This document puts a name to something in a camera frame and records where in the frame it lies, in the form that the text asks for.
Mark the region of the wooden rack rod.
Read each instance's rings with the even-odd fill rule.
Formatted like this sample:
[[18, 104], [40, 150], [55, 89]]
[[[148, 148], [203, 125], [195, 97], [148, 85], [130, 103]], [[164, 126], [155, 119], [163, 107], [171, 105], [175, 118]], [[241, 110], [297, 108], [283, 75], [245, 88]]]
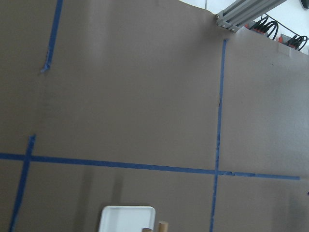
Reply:
[[142, 228], [142, 232], [152, 232], [153, 230], [150, 228]]
[[169, 223], [166, 221], [158, 222], [158, 232], [168, 232]]

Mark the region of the grey aluminium frame profile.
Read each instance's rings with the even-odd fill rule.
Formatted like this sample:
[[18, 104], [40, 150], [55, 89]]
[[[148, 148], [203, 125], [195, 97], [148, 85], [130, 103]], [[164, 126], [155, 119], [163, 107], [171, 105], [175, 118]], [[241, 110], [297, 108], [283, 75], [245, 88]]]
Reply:
[[216, 25], [237, 32], [247, 23], [274, 9], [286, 0], [237, 0], [216, 16]]

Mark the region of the right wooden rack rod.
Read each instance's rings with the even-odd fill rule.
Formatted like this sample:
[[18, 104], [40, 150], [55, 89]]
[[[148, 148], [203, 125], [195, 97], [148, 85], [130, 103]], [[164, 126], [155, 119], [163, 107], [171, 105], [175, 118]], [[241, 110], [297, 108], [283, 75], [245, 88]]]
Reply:
[[158, 222], [158, 232], [168, 232], [169, 223], [166, 221]]

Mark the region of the left wooden rack rod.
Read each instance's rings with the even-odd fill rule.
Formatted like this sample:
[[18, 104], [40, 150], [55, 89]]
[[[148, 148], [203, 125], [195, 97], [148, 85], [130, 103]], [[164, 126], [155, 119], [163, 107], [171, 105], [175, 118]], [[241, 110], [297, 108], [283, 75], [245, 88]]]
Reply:
[[142, 228], [142, 232], [152, 232], [153, 230], [150, 228]]

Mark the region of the white rack base tray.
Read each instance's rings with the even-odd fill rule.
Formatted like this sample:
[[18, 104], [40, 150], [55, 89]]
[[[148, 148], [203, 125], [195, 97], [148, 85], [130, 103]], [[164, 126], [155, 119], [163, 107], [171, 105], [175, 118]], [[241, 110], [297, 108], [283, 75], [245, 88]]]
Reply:
[[113, 206], [103, 208], [99, 232], [141, 232], [153, 229], [156, 211], [151, 206]]

